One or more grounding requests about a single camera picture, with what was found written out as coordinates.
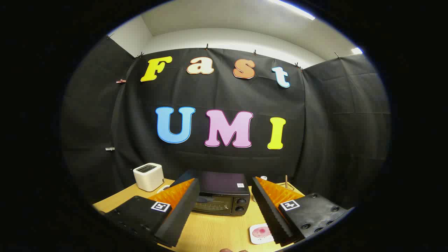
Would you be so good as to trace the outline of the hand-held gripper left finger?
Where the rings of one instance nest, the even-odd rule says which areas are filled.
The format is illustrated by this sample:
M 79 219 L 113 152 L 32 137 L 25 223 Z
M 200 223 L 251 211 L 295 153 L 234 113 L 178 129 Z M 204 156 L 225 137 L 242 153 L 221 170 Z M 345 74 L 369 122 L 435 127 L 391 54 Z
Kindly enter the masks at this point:
M 104 217 L 144 241 L 176 247 L 199 191 L 192 178 L 149 198 L 133 196 Z

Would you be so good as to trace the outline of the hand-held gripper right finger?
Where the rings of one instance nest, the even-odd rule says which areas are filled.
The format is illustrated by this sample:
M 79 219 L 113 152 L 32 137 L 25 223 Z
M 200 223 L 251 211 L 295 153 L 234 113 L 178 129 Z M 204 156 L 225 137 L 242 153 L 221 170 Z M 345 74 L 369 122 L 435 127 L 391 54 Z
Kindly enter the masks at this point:
M 323 233 L 350 214 L 320 194 L 306 196 L 253 177 L 252 194 L 276 244 L 301 243 Z

